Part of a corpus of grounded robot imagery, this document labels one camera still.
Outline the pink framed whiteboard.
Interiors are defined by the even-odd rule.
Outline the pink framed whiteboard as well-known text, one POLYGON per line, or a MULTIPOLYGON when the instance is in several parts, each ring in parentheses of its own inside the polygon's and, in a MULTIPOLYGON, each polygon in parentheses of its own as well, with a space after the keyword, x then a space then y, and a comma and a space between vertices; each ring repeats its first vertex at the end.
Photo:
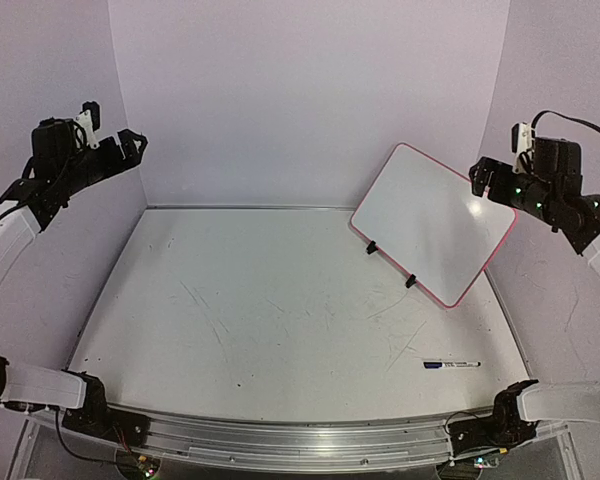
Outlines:
POLYGON ((472 194, 468 177, 400 143, 350 226, 444 308, 456 307, 504 244, 516 211, 472 194))

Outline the white marker pen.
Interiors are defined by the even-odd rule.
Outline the white marker pen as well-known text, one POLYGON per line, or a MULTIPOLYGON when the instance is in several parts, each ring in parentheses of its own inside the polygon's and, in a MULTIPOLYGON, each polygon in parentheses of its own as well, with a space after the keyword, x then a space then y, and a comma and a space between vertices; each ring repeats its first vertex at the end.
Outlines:
POLYGON ((479 368, 481 366, 480 361, 432 361, 432 362, 443 362, 444 367, 442 369, 466 369, 466 368, 479 368))

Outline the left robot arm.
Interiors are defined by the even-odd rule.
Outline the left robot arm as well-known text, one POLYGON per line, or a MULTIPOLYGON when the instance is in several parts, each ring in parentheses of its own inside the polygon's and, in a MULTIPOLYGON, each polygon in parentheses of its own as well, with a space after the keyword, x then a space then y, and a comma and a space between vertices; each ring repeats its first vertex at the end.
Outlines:
MULTIPOLYGON (((140 165, 145 136, 129 129, 98 139, 97 109, 86 104, 74 118, 43 120, 31 133, 32 155, 22 175, 0 197, 0 286, 12 266, 86 188, 140 165)), ((52 409, 63 425, 103 437, 120 426, 101 380, 86 374, 13 363, 0 356, 0 406, 52 409)))

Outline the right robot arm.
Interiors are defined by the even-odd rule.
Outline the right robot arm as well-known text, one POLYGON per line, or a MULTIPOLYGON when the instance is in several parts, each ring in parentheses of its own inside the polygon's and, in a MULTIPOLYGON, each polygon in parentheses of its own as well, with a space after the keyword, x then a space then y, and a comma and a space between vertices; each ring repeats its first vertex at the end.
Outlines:
MULTIPOLYGON (((581 192, 581 148, 538 137, 521 155, 522 172, 489 157, 469 170, 472 192, 523 211, 562 233, 600 278, 600 195, 581 192)), ((488 416, 449 419, 444 430, 454 457, 482 449, 515 448, 535 438, 542 421, 600 424, 600 383, 516 382, 494 398, 488 416)))

